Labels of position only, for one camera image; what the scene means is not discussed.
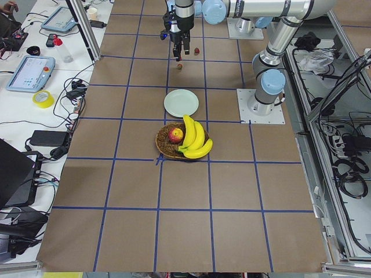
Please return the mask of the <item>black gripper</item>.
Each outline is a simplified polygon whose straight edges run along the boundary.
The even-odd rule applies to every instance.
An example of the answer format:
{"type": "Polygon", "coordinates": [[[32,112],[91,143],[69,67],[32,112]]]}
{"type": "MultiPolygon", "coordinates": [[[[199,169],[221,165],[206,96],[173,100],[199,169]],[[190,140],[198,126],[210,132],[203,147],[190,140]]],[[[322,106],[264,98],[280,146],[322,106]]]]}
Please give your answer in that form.
{"type": "Polygon", "coordinates": [[[170,23],[170,40],[174,43],[173,55],[176,61],[181,61],[181,43],[184,54],[190,54],[190,30],[194,27],[194,17],[181,18],[175,16],[170,23]]]}

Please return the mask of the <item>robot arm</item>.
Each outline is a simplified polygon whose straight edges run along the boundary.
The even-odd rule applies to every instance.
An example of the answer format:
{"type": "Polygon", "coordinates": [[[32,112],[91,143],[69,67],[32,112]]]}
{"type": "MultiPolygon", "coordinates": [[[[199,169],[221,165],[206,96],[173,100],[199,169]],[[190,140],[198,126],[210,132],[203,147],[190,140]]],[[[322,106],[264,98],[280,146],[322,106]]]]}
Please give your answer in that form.
{"type": "Polygon", "coordinates": [[[263,64],[274,67],[304,20],[320,17],[334,7],[336,1],[166,1],[163,16],[165,29],[161,39],[167,36],[173,43],[173,56],[181,60],[181,52],[190,53],[190,30],[194,18],[203,15],[209,24],[221,23],[226,18],[259,19],[277,17],[280,22],[265,50],[259,57],[263,64]]]}
{"type": "Polygon", "coordinates": [[[248,108],[254,114],[269,115],[275,106],[276,98],[282,93],[286,78],[278,66],[302,22],[293,16],[281,17],[266,48],[254,57],[252,69],[256,77],[256,91],[248,100],[248,108]]]}

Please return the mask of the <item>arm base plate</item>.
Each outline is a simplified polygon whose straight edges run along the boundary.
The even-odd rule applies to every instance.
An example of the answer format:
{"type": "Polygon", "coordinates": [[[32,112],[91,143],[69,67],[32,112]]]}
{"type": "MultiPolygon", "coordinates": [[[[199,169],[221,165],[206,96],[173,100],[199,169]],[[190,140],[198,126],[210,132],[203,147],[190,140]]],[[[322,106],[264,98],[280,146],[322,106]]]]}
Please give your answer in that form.
{"type": "Polygon", "coordinates": [[[257,28],[251,20],[242,18],[227,19],[228,35],[230,39],[263,40],[261,28],[257,28]]]}
{"type": "Polygon", "coordinates": [[[242,123],[284,125],[285,118],[277,97],[273,104],[262,104],[255,98],[255,89],[237,89],[239,117],[242,123]]]}

